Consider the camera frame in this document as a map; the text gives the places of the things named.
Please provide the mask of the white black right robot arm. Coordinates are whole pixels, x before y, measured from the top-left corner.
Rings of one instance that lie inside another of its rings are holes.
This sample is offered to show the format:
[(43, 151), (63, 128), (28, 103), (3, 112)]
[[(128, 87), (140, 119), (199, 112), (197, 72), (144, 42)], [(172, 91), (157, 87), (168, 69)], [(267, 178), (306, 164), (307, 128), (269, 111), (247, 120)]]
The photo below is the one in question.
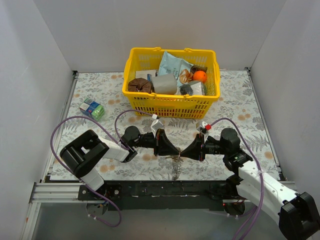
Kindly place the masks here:
[(245, 198), (264, 211), (288, 240), (306, 240), (320, 230), (320, 214), (314, 198), (298, 193), (268, 173), (262, 172), (254, 159), (240, 147), (241, 140), (233, 128), (225, 128), (218, 140), (202, 133), (181, 152), (181, 156), (203, 161), (206, 155), (222, 155), (227, 169), (233, 172), (226, 182), (227, 195)]

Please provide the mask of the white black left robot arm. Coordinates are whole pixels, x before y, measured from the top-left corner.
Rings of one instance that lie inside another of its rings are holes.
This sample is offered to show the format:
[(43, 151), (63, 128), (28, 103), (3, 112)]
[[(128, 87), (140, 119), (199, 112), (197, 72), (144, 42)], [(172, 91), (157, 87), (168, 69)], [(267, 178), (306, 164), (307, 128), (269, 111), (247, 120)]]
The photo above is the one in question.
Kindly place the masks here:
[(127, 163), (137, 155), (135, 148), (153, 149), (155, 156), (177, 156), (180, 153), (161, 128), (142, 134), (136, 126), (129, 126), (120, 142), (129, 149), (98, 136), (93, 130), (87, 130), (60, 151), (61, 159), (71, 173), (89, 187), (89, 194), (95, 200), (103, 199), (107, 193), (104, 179), (96, 170), (101, 159)]

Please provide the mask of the large silver keyring with chain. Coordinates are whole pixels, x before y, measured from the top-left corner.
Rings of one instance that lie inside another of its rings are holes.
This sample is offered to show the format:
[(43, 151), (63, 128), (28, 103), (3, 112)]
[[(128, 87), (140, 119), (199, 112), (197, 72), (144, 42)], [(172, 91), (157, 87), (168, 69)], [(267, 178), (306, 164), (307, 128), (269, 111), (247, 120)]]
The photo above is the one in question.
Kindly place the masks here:
[(172, 180), (178, 180), (181, 174), (181, 165), (183, 163), (183, 159), (181, 158), (180, 153), (178, 155), (169, 155), (165, 158), (172, 160)]

